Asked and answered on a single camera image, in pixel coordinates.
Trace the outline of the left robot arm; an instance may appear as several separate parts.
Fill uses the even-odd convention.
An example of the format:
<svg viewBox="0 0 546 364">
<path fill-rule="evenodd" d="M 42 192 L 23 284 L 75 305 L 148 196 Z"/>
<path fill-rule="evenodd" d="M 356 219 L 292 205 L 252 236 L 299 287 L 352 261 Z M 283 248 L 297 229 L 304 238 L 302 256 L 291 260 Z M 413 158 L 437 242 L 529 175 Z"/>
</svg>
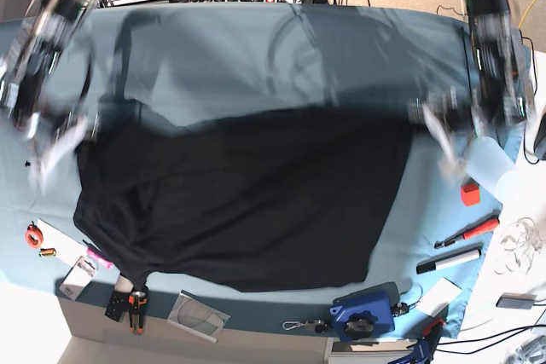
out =
<svg viewBox="0 0 546 364">
<path fill-rule="evenodd" d="M 450 86 L 409 104 L 412 121 L 439 144 L 439 168 L 461 177 L 471 143 L 497 127 L 522 128 L 535 113 L 523 41 L 514 21 L 514 0 L 460 0 L 467 22 L 461 30 L 466 71 L 462 91 Z"/>
</svg>

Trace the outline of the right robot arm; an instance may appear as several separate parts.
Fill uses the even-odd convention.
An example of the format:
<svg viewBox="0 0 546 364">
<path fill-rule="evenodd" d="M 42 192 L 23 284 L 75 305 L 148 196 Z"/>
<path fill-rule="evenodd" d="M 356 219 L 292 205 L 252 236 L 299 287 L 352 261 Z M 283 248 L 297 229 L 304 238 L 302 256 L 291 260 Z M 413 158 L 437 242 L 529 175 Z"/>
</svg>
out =
<svg viewBox="0 0 546 364">
<path fill-rule="evenodd" d="M 101 0 L 32 0 L 10 48 L 1 55 L 1 113 L 31 147 L 29 183 L 46 191 L 57 165 L 86 138 L 97 122 L 82 109 L 93 76 L 90 44 L 84 82 L 65 106 L 47 104 L 44 86 L 89 12 Z"/>
</svg>

